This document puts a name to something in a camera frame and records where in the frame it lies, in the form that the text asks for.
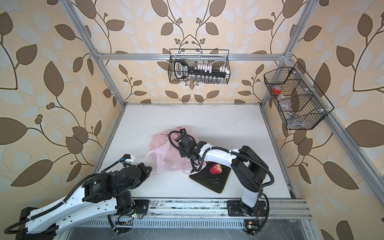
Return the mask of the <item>pink plastic bag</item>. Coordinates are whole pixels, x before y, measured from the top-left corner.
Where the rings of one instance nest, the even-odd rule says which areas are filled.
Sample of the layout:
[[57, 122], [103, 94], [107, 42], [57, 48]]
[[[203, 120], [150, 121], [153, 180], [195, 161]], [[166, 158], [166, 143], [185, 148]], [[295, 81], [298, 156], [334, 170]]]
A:
[[153, 167], [151, 175], [165, 172], [182, 172], [191, 175], [194, 172], [190, 160], [182, 158], [180, 152], [171, 145], [168, 139], [168, 134], [171, 131], [180, 131], [181, 129], [183, 127], [170, 129], [152, 138], [149, 145], [150, 151], [143, 161], [143, 163]]

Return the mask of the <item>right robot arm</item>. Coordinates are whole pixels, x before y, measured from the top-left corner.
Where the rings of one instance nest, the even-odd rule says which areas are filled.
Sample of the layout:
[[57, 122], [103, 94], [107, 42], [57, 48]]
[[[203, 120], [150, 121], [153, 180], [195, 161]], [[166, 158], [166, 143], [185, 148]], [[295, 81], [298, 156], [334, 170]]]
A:
[[231, 168], [244, 187], [242, 204], [250, 209], [265, 196], [264, 188], [275, 182], [268, 165], [248, 146], [228, 150], [207, 142], [196, 142], [186, 129], [171, 131], [168, 140], [182, 158], [190, 161], [193, 174], [202, 171], [204, 162]]

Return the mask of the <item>red fake strawberry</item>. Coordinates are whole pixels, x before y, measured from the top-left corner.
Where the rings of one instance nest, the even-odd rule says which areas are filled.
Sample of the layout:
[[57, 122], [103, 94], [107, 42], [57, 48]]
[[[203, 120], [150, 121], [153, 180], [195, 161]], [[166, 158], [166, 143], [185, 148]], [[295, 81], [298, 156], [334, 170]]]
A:
[[212, 175], [219, 175], [222, 173], [222, 171], [223, 169], [221, 164], [215, 164], [210, 168], [210, 173]]

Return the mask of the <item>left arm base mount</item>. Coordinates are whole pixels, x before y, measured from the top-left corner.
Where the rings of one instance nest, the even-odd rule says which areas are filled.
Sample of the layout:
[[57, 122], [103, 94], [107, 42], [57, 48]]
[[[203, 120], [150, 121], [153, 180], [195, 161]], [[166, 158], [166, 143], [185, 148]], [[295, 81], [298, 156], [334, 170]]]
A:
[[149, 200], [117, 199], [117, 212], [115, 216], [133, 216], [134, 214], [145, 215], [149, 209]]

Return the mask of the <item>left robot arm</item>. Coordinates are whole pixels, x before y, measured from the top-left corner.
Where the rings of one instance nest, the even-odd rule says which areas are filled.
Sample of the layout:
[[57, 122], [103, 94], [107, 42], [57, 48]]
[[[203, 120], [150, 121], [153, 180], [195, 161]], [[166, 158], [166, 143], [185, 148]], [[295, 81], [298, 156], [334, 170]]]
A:
[[7, 227], [6, 235], [17, 240], [52, 240], [66, 229], [99, 217], [135, 218], [147, 212], [149, 201], [135, 203], [131, 190], [151, 174], [144, 163], [128, 164], [119, 171], [91, 174], [69, 194], [42, 208], [24, 208], [19, 222]]

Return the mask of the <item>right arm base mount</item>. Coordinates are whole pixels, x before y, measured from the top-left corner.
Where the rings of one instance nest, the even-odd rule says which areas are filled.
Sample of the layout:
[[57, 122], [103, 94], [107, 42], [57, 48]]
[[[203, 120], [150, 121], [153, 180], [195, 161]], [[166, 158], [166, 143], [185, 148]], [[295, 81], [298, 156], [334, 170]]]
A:
[[227, 201], [228, 215], [230, 217], [265, 217], [269, 208], [265, 201], [257, 201], [254, 207], [249, 207], [241, 200]]

